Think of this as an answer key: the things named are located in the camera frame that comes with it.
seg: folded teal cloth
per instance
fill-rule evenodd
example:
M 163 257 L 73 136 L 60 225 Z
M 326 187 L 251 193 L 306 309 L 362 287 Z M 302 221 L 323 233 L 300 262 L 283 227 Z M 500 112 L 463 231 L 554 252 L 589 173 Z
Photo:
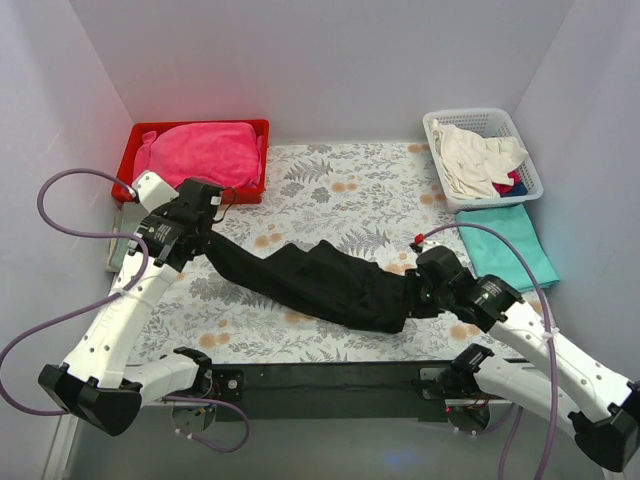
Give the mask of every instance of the folded teal cloth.
M 527 261 L 542 288 L 550 287 L 560 278 L 542 251 L 538 237 L 523 205 L 460 212 L 458 222 L 477 223 L 503 235 Z M 533 290 L 533 284 L 516 256 L 502 241 L 477 228 L 462 227 L 460 235 L 476 275 L 496 275 L 520 292 Z

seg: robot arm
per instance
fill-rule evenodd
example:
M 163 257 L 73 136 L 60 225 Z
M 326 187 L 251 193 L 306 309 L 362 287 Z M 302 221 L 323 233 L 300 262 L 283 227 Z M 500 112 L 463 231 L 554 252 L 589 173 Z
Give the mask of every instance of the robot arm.
M 142 277 L 130 291 L 123 290 L 143 260 L 131 242 L 110 292 L 121 297 L 98 311 L 60 366 L 46 365 L 38 378 L 61 408 L 110 435 L 124 432 L 142 406 L 177 391 L 201 396 L 210 384 L 211 360 L 196 350 L 178 348 L 139 367 L 126 363 L 164 292 L 186 263 L 202 253 L 202 234 L 211 230 L 224 189 L 186 180 L 178 194 L 151 172 L 138 178 L 136 189 L 151 212 L 136 232 L 150 254 Z
M 549 376 L 547 334 L 540 316 L 499 278 L 474 278 L 453 252 L 436 247 L 417 259 L 423 301 L 451 311 L 510 346 Z M 640 446 L 640 389 L 587 355 L 560 333 L 553 335 L 560 427 L 575 433 L 582 451 L 598 465 L 622 471 Z M 484 391 L 549 416 L 551 385 L 516 365 L 472 345 L 436 381 L 467 394 Z

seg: black pants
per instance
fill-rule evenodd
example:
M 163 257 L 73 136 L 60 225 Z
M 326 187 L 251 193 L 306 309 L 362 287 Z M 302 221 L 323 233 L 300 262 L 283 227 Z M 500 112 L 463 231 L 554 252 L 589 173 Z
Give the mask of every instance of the black pants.
M 415 305 L 415 276 L 385 272 L 324 240 L 309 252 L 287 244 L 261 259 L 212 232 L 204 253 L 225 279 L 348 328 L 397 333 L 410 312 L 419 318 L 437 315 L 427 305 Z

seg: floral pattern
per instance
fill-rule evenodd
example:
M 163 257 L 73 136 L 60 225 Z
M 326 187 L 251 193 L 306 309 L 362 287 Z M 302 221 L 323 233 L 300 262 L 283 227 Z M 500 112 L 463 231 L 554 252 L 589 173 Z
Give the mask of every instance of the floral pattern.
M 427 145 L 298 145 L 269 150 L 263 202 L 232 207 L 216 229 L 260 257 L 289 242 L 309 250 L 325 239 L 402 275 L 415 261 L 409 248 L 415 235 L 454 220 Z M 456 229 L 427 241 L 436 244 L 470 266 Z M 153 361 L 183 345 L 215 363 L 452 359 L 472 342 L 518 356 L 452 314 L 408 319 L 395 335 L 348 330 L 227 282 L 199 257 L 163 296 L 130 362 Z

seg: pink towel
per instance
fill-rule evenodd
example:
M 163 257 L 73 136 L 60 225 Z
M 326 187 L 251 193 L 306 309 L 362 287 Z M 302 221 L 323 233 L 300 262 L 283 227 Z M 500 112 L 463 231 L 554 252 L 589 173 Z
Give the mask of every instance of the pink towel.
M 223 187 L 257 186 L 261 141 L 251 125 L 241 122 L 190 123 L 159 137 L 147 132 L 136 153 L 133 178 L 151 170 L 174 188 L 191 177 Z

